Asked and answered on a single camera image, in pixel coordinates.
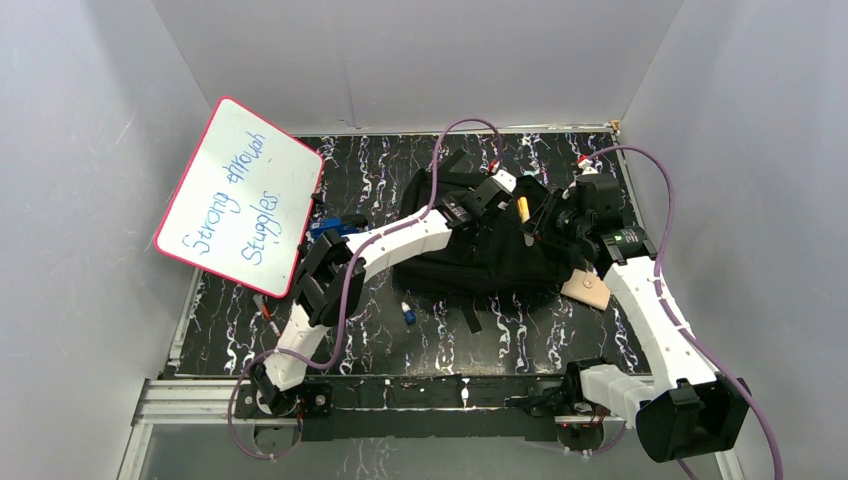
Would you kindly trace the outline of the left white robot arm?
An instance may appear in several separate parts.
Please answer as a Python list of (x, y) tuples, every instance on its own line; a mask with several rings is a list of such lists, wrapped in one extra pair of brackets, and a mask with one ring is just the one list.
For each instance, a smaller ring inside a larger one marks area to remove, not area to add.
[(356, 311), (365, 282), (422, 254), (445, 249), (455, 233), (504, 210), (515, 176), (499, 171), (475, 189), (451, 192), (389, 225), (341, 237), (324, 233), (295, 275), (295, 299), (276, 347), (250, 369), (260, 403), (275, 416), (294, 411), (299, 386), (317, 347), (331, 328), (342, 329)]

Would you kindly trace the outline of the black student backpack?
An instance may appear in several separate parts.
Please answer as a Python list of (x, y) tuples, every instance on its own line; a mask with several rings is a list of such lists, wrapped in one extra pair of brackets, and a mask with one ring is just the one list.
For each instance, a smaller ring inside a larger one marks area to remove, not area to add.
[[(435, 206), (460, 211), (459, 185), (480, 172), (458, 172), (455, 165), (466, 155), (462, 149), (437, 168)], [(482, 329), (475, 301), (495, 294), (538, 293), (562, 286), (577, 267), (583, 267), (577, 245), (566, 240), (560, 248), (540, 243), (530, 246), (516, 207), (524, 196), (530, 211), (540, 206), (549, 190), (532, 176), (521, 176), (506, 208), (487, 226), (452, 231), (447, 246), (403, 261), (392, 268), (396, 286), (419, 294), (441, 295), (455, 301), (471, 332)]]

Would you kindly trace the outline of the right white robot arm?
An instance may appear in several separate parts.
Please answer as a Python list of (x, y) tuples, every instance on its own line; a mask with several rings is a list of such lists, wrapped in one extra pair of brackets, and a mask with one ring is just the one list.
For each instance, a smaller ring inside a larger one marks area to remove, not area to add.
[(563, 382), (565, 405), (577, 414), (595, 407), (623, 419), (655, 462), (724, 452), (735, 446), (749, 391), (691, 343), (689, 325), (663, 292), (659, 253), (639, 226), (624, 221), (623, 201), (610, 174), (583, 174), (531, 209), (523, 232), (564, 253), (580, 253), (560, 292), (624, 311), (653, 375), (646, 384), (610, 361), (572, 361)]

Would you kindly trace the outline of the beige glue stick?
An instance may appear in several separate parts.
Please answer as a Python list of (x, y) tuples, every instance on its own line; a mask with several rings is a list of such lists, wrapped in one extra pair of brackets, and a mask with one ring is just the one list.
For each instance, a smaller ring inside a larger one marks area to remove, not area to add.
[(531, 218), (531, 213), (529, 209), (529, 203), (526, 197), (521, 196), (516, 200), (516, 207), (519, 215), (519, 219), (522, 224), (527, 223)]

